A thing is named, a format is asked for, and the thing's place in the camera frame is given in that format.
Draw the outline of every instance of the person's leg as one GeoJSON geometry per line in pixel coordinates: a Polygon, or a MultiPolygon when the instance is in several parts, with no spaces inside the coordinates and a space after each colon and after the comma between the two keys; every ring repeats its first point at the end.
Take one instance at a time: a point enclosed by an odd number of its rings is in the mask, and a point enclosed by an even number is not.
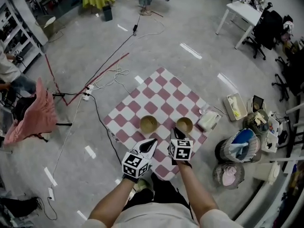
{"type": "Polygon", "coordinates": [[[185,198],[176,191],[171,182],[168,180],[160,180],[155,173],[151,175],[153,181],[153,189],[155,191],[154,202],[156,203],[180,203],[189,208],[185,198]]]}
{"type": "Polygon", "coordinates": [[[153,192],[150,189],[145,188],[142,191],[137,192],[133,198],[127,202],[123,211],[135,205],[150,203],[152,199],[153,192]]]}
{"type": "Polygon", "coordinates": [[[21,74],[18,78],[16,78],[13,82],[11,82],[11,87],[20,92],[20,90],[27,91],[31,95],[36,92],[36,82],[21,74]]]}

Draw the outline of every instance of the power strip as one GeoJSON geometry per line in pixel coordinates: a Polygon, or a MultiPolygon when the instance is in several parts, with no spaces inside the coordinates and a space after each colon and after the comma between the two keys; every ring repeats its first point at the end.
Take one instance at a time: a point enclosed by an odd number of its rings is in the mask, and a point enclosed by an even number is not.
{"type": "MultiPolygon", "coordinates": [[[[92,93],[93,89],[94,89],[94,85],[88,85],[88,88],[89,88],[89,89],[87,89],[85,93],[90,95],[90,94],[92,93]]],[[[85,101],[88,101],[88,100],[90,99],[90,96],[89,96],[89,95],[83,95],[82,98],[83,98],[85,101]]]]}

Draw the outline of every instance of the white shirt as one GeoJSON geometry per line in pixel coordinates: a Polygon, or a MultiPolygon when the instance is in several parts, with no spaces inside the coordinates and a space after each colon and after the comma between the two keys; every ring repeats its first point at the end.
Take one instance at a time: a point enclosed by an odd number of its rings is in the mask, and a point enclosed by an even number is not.
{"type": "MultiPolygon", "coordinates": [[[[114,228],[242,228],[224,212],[213,209],[204,214],[199,225],[191,218],[190,211],[182,204],[147,203],[123,211],[114,228]]],[[[88,219],[82,228],[106,228],[96,219],[88,219]]]]}
{"type": "Polygon", "coordinates": [[[11,83],[21,75],[20,70],[4,54],[3,47],[0,46],[0,79],[5,83],[11,83]]]}

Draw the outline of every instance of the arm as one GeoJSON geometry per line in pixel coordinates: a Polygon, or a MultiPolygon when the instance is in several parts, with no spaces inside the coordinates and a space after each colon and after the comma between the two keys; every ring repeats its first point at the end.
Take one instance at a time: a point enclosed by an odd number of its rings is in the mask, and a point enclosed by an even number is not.
{"type": "Polygon", "coordinates": [[[122,212],[134,184],[129,179],[123,179],[116,188],[99,201],[89,219],[97,219],[107,227],[111,227],[122,212]]]}
{"type": "Polygon", "coordinates": [[[192,168],[176,161],[182,180],[186,187],[187,196],[197,220],[207,213],[209,210],[218,209],[213,197],[204,189],[202,184],[194,175],[192,168]]]}
{"type": "Polygon", "coordinates": [[[5,55],[8,60],[15,60],[15,57],[13,55],[6,54],[6,53],[5,53],[5,55]]]}

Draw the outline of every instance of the checkered tablecloth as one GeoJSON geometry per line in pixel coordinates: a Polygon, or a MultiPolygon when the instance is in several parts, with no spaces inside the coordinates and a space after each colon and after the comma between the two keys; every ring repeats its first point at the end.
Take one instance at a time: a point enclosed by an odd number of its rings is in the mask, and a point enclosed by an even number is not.
{"type": "Polygon", "coordinates": [[[190,138],[193,154],[206,140],[196,122],[199,109],[206,104],[196,93],[164,68],[159,68],[140,86],[131,92],[107,117],[105,125],[129,150],[141,140],[156,138],[158,146],[152,158],[152,171],[163,180],[170,180],[179,171],[171,164],[168,153],[170,130],[176,121],[185,116],[194,123],[190,138]],[[157,130],[143,134],[139,123],[143,116],[152,115],[159,123],[157,130]]]}

